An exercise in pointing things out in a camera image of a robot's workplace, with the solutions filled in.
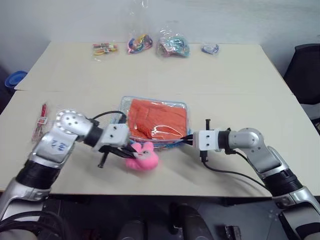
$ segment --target orange cloth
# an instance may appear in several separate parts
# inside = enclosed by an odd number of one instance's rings
[[[153,140],[176,140],[187,134],[187,112],[148,100],[133,99],[128,113],[131,135]]]

